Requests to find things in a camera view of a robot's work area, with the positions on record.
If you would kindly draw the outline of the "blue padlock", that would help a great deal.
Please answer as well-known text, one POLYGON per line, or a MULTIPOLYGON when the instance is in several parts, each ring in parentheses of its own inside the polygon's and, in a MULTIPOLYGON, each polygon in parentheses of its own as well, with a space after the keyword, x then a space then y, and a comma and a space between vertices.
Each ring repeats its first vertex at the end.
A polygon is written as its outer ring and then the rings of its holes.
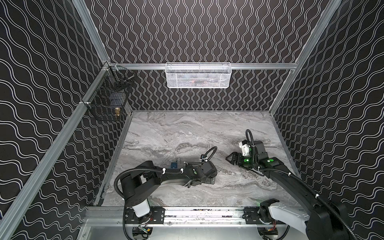
POLYGON ((184 167, 184 162, 181 158, 177 158, 176 160, 171 161, 170 167, 171 169, 181 169, 184 167))

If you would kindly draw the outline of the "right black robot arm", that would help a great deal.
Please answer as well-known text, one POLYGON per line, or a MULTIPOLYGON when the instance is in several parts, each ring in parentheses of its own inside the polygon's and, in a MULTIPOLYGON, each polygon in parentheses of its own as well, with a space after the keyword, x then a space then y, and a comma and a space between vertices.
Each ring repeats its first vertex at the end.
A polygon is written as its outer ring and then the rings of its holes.
POLYGON ((267 225, 283 222, 302 232, 309 240, 355 240, 345 205, 320 196, 301 178, 293 174, 278 158, 270 158, 261 141, 239 143, 241 152, 233 152, 226 161, 247 171, 262 175, 279 184, 303 208, 287 207, 277 199, 260 203, 255 214, 245 213, 246 221, 256 217, 267 225))

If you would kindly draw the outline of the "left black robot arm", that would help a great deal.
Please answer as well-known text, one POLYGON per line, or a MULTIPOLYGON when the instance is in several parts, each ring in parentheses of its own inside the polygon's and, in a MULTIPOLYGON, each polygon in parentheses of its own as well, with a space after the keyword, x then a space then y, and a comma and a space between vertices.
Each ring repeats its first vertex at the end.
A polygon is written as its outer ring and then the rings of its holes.
POLYGON ((186 164, 180 169, 161 168, 152 161, 146 161, 120 173, 114 180, 114 189, 124 199, 125 208, 133 209, 136 216, 142 218, 152 213, 148 198, 161 185, 187 188, 213 185, 217 174, 216 166, 210 161, 186 164))

